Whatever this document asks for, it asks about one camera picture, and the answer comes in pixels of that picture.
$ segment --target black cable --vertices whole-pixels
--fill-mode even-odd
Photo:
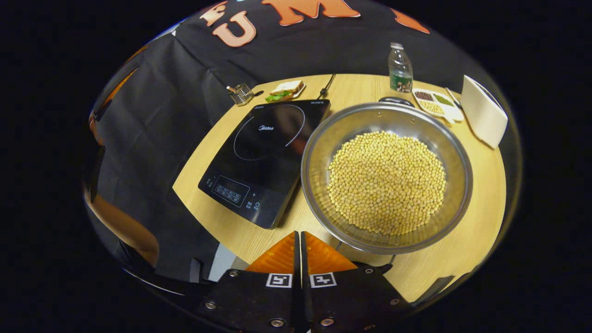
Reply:
[[[327,83],[327,85],[321,89],[321,93],[320,95],[317,97],[317,99],[319,100],[321,97],[325,97],[327,96],[327,90],[329,88],[329,86],[331,85],[331,82],[333,82],[333,78],[335,77],[335,74],[331,75],[331,78],[329,79],[329,82]]]

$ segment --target black induction cooktop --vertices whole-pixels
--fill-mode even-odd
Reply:
[[[256,105],[226,139],[198,188],[254,224],[278,225],[300,179],[308,138],[329,100]]]

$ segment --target water bottle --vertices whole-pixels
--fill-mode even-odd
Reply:
[[[391,89],[398,92],[411,92],[413,86],[413,67],[411,60],[403,51],[403,45],[391,42],[388,55],[388,72],[391,77]]]

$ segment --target metal bowl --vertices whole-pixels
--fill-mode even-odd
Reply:
[[[356,135],[381,130],[416,137],[438,156],[446,172],[442,206],[429,223],[405,235],[384,236],[348,224],[335,211],[327,191],[327,168],[341,145]],[[418,109],[380,102],[354,105],[323,121],[304,149],[301,178],[306,201],[318,221],[340,241],[376,254],[417,251],[442,239],[465,214],[473,186],[469,157],[446,126]]]

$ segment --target tissue box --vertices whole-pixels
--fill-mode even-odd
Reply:
[[[482,85],[465,75],[461,105],[466,119],[476,137],[495,149],[506,131],[508,116],[489,95]]]

